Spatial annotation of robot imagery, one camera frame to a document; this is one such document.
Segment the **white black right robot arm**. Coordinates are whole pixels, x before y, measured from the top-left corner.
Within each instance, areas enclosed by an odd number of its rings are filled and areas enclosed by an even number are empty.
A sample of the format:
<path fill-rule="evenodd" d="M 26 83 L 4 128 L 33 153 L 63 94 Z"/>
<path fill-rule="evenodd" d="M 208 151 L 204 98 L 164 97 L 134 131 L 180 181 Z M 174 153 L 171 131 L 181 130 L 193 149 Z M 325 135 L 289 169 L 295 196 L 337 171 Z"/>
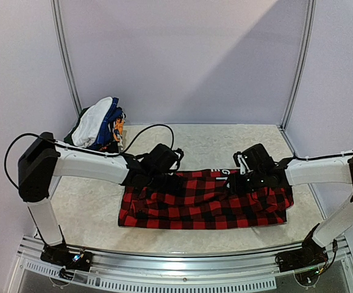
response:
<path fill-rule="evenodd" d="M 353 149 L 317 157 L 293 155 L 275 162 L 259 143 L 234 153 L 233 159 L 239 170 L 228 177 L 227 186 L 235 194 L 301 185 L 314 191 L 324 220 L 297 251 L 301 266 L 318 259 L 321 248 L 353 225 Z"/>

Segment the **red black plaid shirt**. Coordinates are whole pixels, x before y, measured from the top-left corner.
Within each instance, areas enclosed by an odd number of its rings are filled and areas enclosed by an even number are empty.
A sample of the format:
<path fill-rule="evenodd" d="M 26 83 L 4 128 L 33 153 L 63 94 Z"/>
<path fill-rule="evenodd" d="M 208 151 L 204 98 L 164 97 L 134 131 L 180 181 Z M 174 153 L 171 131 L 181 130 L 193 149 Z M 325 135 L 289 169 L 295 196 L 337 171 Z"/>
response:
<path fill-rule="evenodd" d="M 226 230 L 280 225 L 293 206 L 290 187 L 263 187 L 233 194 L 227 177 L 236 169 L 181 171 L 183 186 L 176 194 L 126 187 L 118 226 L 164 230 Z"/>

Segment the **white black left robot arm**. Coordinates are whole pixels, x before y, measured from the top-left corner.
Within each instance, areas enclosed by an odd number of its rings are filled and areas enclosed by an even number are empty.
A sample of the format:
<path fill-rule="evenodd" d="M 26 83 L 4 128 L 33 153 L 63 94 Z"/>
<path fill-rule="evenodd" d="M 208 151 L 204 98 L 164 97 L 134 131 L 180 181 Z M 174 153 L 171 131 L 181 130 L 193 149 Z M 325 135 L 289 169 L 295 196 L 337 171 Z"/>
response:
<path fill-rule="evenodd" d="M 27 204 L 48 255 L 59 265 L 68 264 L 71 250 L 55 216 L 52 199 L 64 177 L 107 181 L 142 190 L 178 190 L 176 170 L 183 151 L 160 143 L 148 154 L 102 153 L 58 141 L 50 132 L 35 137 L 18 161 L 18 193 Z"/>

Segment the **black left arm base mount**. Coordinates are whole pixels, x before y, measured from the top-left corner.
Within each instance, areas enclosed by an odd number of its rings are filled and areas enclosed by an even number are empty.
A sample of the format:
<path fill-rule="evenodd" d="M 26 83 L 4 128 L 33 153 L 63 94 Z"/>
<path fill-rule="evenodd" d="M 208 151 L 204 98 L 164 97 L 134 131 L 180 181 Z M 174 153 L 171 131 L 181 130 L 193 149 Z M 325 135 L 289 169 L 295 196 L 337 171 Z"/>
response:
<path fill-rule="evenodd" d="M 50 246 L 44 244 L 40 260 L 49 264 L 60 266 L 59 278 L 73 280 L 76 271 L 89 272 L 93 263 L 94 254 L 85 249 L 77 252 L 71 251 L 66 242 Z"/>

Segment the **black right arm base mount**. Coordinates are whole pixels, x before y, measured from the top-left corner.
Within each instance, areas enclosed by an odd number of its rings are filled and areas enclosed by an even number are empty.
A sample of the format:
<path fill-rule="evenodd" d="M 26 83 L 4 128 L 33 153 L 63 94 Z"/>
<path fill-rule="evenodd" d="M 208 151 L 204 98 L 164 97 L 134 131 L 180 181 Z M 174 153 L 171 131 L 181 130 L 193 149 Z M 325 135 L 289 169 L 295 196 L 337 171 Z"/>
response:
<path fill-rule="evenodd" d="M 275 262 L 280 272 L 294 272 L 296 282 L 305 288 L 314 286 L 320 276 L 335 262 L 338 250 L 336 239 L 332 242 L 333 258 L 329 257 L 325 247 L 320 247 L 312 239 L 313 233 L 319 225 L 317 224 L 302 241 L 301 247 L 296 250 L 288 250 L 278 253 Z"/>

